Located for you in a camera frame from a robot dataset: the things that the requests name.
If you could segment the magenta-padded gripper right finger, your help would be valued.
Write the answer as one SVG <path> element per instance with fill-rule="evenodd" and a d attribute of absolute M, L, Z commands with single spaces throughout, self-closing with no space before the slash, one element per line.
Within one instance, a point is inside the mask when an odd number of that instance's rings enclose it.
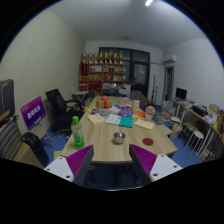
<path fill-rule="evenodd" d="M 129 145 L 129 155 L 143 185 L 157 181 L 182 169 L 167 155 L 155 155 L 134 144 Z"/>

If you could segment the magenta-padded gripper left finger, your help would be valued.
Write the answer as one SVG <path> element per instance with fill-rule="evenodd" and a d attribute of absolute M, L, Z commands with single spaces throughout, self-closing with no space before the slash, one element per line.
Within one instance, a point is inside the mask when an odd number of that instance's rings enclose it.
<path fill-rule="evenodd" d="M 68 157 L 59 156 L 45 171 L 81 186 L 93 156 L 94 147 L 89 145 Z"/>

